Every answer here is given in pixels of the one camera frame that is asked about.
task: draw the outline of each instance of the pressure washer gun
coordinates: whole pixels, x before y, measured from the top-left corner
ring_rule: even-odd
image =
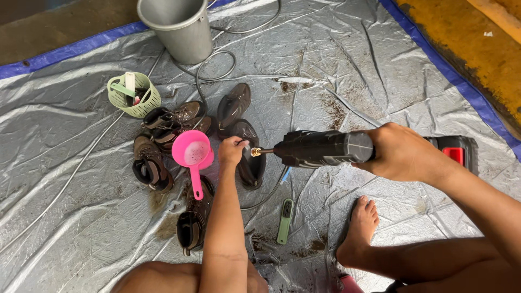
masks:
[[[463,136],[425,137],[444,154],[477,173],[476,141]],[[251,155],[274,153],[290,167],[313,168],[337,166],[341,163],[365,163],[374,159],[373,141],[364,132],[341,133],[299,130],[284,135],[272,149],[252,148]]]

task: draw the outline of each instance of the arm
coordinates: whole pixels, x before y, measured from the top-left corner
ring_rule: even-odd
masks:
[[[247,141],[236,146],[240,140],[231,137],[219,147],[219,185],[206,229],[199,292],[246,292],[248,254],[235,167]]]
[[[496,190],[407,127],[368,130],[376,158],[353,164],[397,181],[421,181],[446,193],[514,267],[521,268],[521,203]]]

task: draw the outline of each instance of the shoe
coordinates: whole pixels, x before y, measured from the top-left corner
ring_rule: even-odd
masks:
[[[190,256],[190,251],[203,249],[204,235],[208,216],[215,196],[215,188],[210,179],[201,175],[203,199],[194,198],[192,185],[187,193],[187,210],[177,220],[177,239],[183,248],[183,254]]]
[[[134,139],[134,163],[132,170],[139,182],[163,194],[172,189],[173,179],[163,164],[161,151],[150,141],[150,136],[140,134]]]
[[[173,111],[165,107],[158,107],[150,111],[150,113],[143,118],[141,127],[155,129],[159,125],[172,120],[183,123],[195,117],[201,117],[203,113],[204,105],[199,101],[182,103],[181,106]]]
[[[157,143],[162,152],[172,156],[173,141],[181,133],[192,130],[199,119],[199,117],[196,117],[184,123],[178,123],[174,120],[165,122],[152,131],[152,141]],[[214,133],[216,125],[217,121],[215,120],[215,117],[206,116],[195,130],[204,132],[206,136],[210,137]]]
[[[222,97],[217,108],[219,128],[217,136],[224,140],[230,137],[230,125],[242,117],[252,101],[250,87],[246,83],[237,84],[229,94]]]
[[[230,136],[248,139],[250,143],[242,149],[242,158],[237,165],[242,186],[247,190],[255,190],[262,185],[262,176],[266,169],[266,154],[251,156],[251,149],[259,147],[259,138],[253,126],[245,119],[236,120],[230,126]]]

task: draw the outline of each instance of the metal bucket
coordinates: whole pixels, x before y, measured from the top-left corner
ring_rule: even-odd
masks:
[[[153,29],[174,59],[202,62],[212,53],[208,0],[139,0],[139,18]]]

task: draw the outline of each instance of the hand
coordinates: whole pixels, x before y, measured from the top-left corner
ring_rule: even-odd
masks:
[[[235,167],[241,161],[242,149],[250,143],[246,140],[237,145],[241,140],[240,137],[232,136],[222,141],[219,146],[219,164],[221,166],[229,164]]]
[[[432,185],[460,167],[411,128],[386,123],[365,131],[373,140],[376,157],[354,167],[396,181],[421,181]]]

